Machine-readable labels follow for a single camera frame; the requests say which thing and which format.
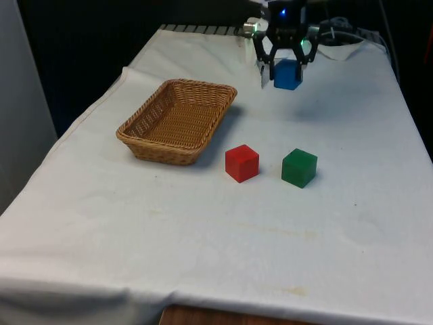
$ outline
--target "green cube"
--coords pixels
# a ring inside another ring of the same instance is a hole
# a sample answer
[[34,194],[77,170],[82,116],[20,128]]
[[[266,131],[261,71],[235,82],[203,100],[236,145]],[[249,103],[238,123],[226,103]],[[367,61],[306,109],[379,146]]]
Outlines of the green cube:
[[304,188],[316,176],[317,157],[295,149],[283,159],[281,178],[284,181]]

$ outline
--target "gray wall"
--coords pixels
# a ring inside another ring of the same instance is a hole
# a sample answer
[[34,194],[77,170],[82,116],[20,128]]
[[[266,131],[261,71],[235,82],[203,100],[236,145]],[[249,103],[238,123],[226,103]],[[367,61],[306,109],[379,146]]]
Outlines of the gray wall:
[[18,6],[0,0],[0,214],[55,139]]

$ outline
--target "basket rim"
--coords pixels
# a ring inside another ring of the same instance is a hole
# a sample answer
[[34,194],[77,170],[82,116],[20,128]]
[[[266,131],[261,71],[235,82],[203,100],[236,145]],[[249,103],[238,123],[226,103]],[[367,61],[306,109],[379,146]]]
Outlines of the basket rim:
[[[181,145],[175,145],[175,144],[166,144],[164,142],[156,142],[156,141],[151,141],[151,140],[146,140],[146,139],[142,139],[140,137],[134,137],[131,135],[127,135],[124,131],[134,122],[137,120],[137,118],[143,113],[144,110],[146,110],[149,106],[149,104],[151,104],[156,97],[159,95],[159,93],[168,85],[173,84],[173,83],[187,83],[190,85],[207,85],[207,86],[212,86],[212,87],[219,87],[219,88],[224,88],[227,91],[229,91],[229,98],[227,100],[227,103],[223,106],[221,106],[221,109],[219,110],[218,114],[215,116],[215,119],[213,121],[213,123],[210,125],[210,127],[208,128],[206,134],[204,135],[204,137],[202,138],[202,141],[199,145],[194,146],[194,147],[186,147],[186,146],[181,146]],[[209,138],[209,135],[212,133],[212,131],[215,129],[215,124],[219,121],[219,117],[222,113],[224,113],[225,110],[227,110],[230,105],[233,103],[235,97],[237,95],[237,89],[235,87],[229,86],[229,85],[223,85],[223,84],[218,84],[218,83],[209,83],[207,81],[196,81],[196,80],[192,80],[192,79],[169,79],[166,80],[165,82],[163,82],[159,88],[157,88],[157,90],[144,102],[144,104],[142,104],[140,106],[140,108],[134,112],[134,114],[132,116],[130,116],[123,124],[121,124],[121,126],[119,126],[119,128],[117,128],[116,130],[116,137],[124,142],[125,144],[142,144],[142,145],[153,145],[153,146],[158,146],[159,150],[164,150],[167,152],[171,152],[172,150],[176,150],[178,153],[180,153],[179,151],[181,150],[183,152],[183,154],[188,155],[188,154],[193,154],[196,152],[199,152],[204,144],[206,143],[206,141]]]

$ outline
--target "white tablecloth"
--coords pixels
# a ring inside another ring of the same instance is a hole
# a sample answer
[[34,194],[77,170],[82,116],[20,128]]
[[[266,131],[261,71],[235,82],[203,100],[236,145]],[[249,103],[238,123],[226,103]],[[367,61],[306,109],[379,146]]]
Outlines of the white tablecloth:
[[[137,160],[115,130],[178,77],[238,96],[195,165]],[[240,144],[260,175],[238,184],[224,152]],[[303,190],[281,180],[294,148],[319,157]],[[0,321],[148,324],[181,303],[433,324],[432,198],[432,163],[377,47],[319,55],[297,90],[262,90],[235,37],[158,31],[1,216]]]

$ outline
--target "wicker basket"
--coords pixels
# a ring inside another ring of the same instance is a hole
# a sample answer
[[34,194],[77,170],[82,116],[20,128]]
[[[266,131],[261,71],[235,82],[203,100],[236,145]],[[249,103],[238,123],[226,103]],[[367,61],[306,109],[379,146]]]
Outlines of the wicker basket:
[[226,85],[168,80],[116,136],[138,159],[190,165],[208,145],[236,95],[236,89]]

